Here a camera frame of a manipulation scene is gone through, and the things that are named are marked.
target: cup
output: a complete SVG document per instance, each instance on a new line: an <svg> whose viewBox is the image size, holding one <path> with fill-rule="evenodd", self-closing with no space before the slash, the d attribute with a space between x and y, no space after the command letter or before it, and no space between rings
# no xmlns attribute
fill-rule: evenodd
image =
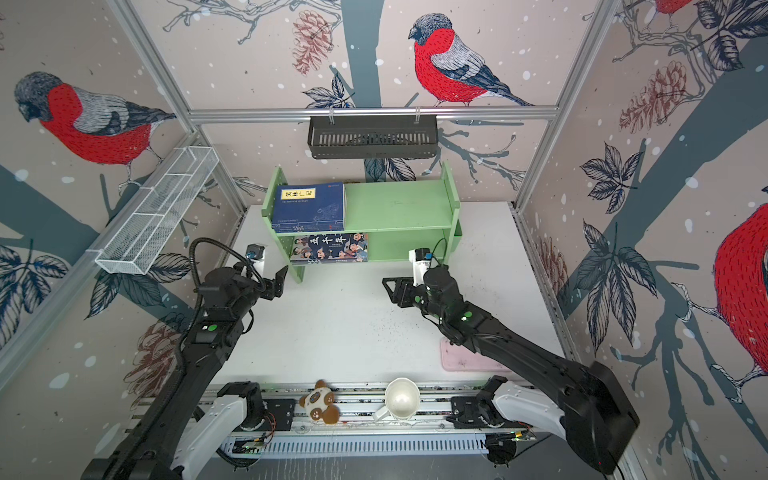
<svg viewBox="0 0 768 480"><path fill-rule="evenodd" d="M373 414L375 421L392 416L398 420L407 420L416 414L421 404L419 387L409 379L394 379L387 385L384 393L384 406Z"/></svg>

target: black hanging basket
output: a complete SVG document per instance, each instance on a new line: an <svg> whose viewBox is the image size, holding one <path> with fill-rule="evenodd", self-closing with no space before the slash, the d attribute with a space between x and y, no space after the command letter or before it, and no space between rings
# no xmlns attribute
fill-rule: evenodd
<svg viewBox="0 0 768 480"><path fill-rule="evenodd" d="M431 158L437 155L437 116L312 117L307 143L321 158Z"/></svg>

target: brown and white stuffed animal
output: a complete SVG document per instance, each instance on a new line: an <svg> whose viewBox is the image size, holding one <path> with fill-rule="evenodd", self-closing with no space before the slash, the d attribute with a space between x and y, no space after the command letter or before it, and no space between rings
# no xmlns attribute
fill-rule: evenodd
<svg viewBox="0 0 768 480"><path fill-rule="evenodd" d="M335 399L328 385L323 380L318 380L315 389L299 399L299 405L304 407L312 420L322 419L326 424L332 425L338 422L341 416L339 407L333 405Z"/></svg>

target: pink mat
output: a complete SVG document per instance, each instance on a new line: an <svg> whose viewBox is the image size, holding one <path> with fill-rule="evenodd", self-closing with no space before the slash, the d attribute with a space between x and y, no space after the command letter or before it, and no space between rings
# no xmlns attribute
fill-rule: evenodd
<svg viewBox="0 0 768 480"><path fill-rule="evenodd" d="M511 370L501 363L479 353L472 353L460 345L451 345L448 339L440 340L442 368L448 372L501 372Z"/></svg>

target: gray floor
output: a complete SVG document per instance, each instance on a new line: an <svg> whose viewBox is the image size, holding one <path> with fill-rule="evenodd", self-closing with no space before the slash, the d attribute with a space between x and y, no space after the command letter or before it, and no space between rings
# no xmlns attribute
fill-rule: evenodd
<svg viewBox="0 0 768 480"><path fill-rule="evenodd" d="M517 478L562 478L563 480L601 480L603 475L584 464L568 444L558 438L534 445L520 444L519 458L509 468L494 468L483 455L405 455L388 457L348 457L295 460L263 460L249 472L219 458L211 459L198 480L512 480Z"/></svg>

